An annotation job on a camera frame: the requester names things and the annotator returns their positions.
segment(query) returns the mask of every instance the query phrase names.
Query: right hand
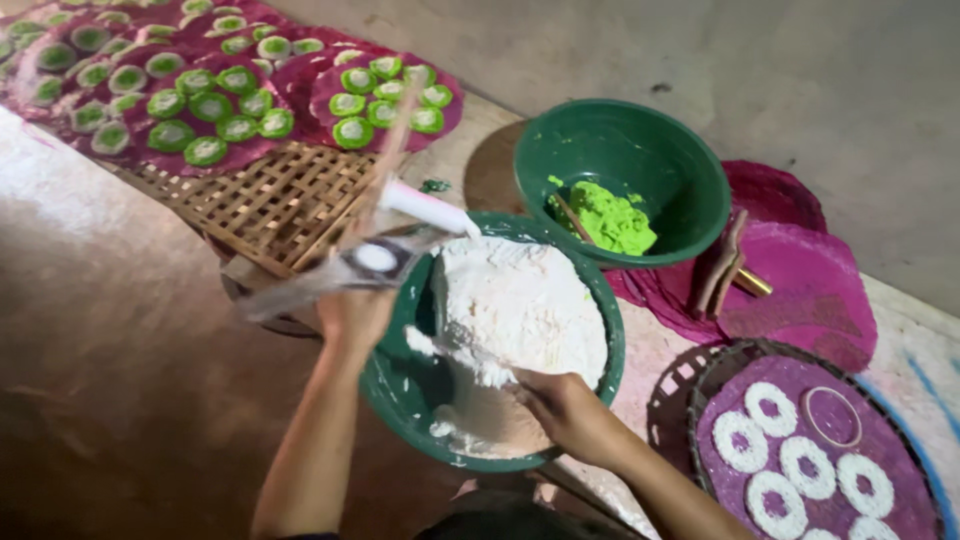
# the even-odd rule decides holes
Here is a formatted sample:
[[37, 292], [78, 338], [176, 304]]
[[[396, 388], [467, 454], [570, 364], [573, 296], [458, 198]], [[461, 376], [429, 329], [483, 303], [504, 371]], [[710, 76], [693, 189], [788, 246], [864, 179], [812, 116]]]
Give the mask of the right hand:
[[520, 381], [516, 398], [540, 421], [550, 440], [574, 458], [616, 474], [636, 445], [643, 444], [579, 375], [524, 369], [514, 369], [514, 374]]

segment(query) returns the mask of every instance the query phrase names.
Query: left hand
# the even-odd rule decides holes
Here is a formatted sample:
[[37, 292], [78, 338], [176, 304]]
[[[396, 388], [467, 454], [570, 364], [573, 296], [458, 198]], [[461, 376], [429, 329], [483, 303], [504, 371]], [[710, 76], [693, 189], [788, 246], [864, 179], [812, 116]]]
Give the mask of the left hand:
[[372, 349], [390, 324], [395, 299], [396, 289], [324, 295], [315, 305], [324, 339], [355, 349]]

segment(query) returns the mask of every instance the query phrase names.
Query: white flour dust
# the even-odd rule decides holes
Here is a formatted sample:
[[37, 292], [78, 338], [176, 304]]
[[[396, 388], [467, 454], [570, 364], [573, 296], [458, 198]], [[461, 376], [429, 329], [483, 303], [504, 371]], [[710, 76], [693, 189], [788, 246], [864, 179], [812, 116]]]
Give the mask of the white flour dust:
[[457, 238], [440, 250], [432, 284], [440, 335], [431, 342], [406, 332], [412, 349], [453, 360], [453, 403], [437, 408], [431, 433], [480, 457], [549, 447], [530, 411], [502, 387], [521, 367], [577, 373], [596, 388], [607, 363], [604, 323], [573, 263], [552, 246]]

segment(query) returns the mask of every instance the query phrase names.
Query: blue stain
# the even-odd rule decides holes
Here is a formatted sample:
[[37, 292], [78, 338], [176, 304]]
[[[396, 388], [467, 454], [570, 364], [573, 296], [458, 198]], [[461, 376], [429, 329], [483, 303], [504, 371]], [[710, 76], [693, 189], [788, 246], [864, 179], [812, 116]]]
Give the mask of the blue stain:
[[[918, 377], [924, 383], [924, 387], [928, 387], [929, 391], [929, 380], [926, 378], [926, 374], [923, 371], [920, 371], [920, 367], [916, 366], [916, 361], [913, 357], [908, 355], [907, 361], [910, 362], [910, 367], [914, 371], [918, 372]], [[863, 386], [865, 390], [870, 392], [874, 399], [886, 409], [887, 414], [893, 418], [900, 426], [900, 430], [903, 431], [903, 434], [906, 436], [907, 440], [910, 441], [910, 444], [913, 445], [913, 449], [917, 452], [917, 457], [920, 459], [920, 463], [924, 466], [924, 471], [926, 472], [926, 477], [930, 480], [930, 489], [933, 491], [933, 498], [937, 501], [937, 505], [940, 507], [940, 513], [944, 517], [944, 529], [945, 529], [945, 540], [960, 540], [960, 528], [957, 525], [957, 518], [953, 515], [952, 506], [950, 504], [950, 499], [947, 496], [947, 489], [944, 487], [944, 483], [940, 480], [940, 477], [937, 476], [936, 469], [933, 468], [933, 462], [930, 461], [930, 456], [926, 454], [923, 445], [910, 428], [906, 425], [906, 422], [903, 422], [903, 418], [900, 417], [900, 414], [896, 412], [890, 402], [888, 402], [883, 396], [880, 395], [869, 383], [863, 380], [860, 376], [854, 376], [857, 382], [860, 383], [860, 386]]]
[[933, 401], [936, 402], [937, 406], [944, 411], [944, 414], [947, 416], [947, 421], [950, 423], [950, 429], [953, 430], [953, 437], [956, 438], [958, 443], [960, 443], [960, 421], [958, 421], [957, 418], [953, 416], [953, 413], [950, 412], [950, 409], [947, 407], [947, 404], [944, 402], [943, 398], [941, 398], [940, 394], [937, 393], [937, 389], [933, 387], [933, 382], [930, 380], [930, 377], [924, 373], [924, 370], [920, 367], [920, 364], [917, 363], [917, 359], [909, 353], [906, 353], [906, 363], [910, 366], [910, 369], [913, 370], [913, 373], [917, 376], [917, 379], [920, 380], [920, 383], [924, 386], [926, 393], [930, 394], [930, 397], [933, 398]]

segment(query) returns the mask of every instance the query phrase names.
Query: wall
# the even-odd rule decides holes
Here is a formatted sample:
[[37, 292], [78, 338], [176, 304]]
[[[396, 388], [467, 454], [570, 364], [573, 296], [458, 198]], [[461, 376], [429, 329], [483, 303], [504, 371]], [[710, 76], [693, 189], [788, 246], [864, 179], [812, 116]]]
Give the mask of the wall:
[[524, 115], [595, 96], [672, 114], [721, 159], [796, 174], [865, 273], [960, 314], [955, 0], [270, 3]]

